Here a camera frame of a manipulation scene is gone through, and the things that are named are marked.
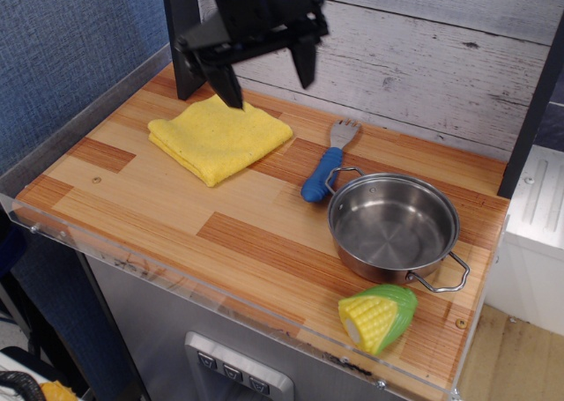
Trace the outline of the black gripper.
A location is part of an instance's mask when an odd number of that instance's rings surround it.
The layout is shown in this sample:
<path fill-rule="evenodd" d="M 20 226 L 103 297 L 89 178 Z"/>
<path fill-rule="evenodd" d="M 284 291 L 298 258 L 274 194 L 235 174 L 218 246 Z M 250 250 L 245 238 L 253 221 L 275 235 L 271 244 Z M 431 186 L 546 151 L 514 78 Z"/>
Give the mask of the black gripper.
<path fill-rule="evenodd" d="M 324 0 L 214 0 L 216 11 L 177 38 L 176 48 L 203 67 L 215 93 L 243 109 L 232 64 L 288 48 L 303 89 L 315 80 L 316 46 L 329 33 Z"/>

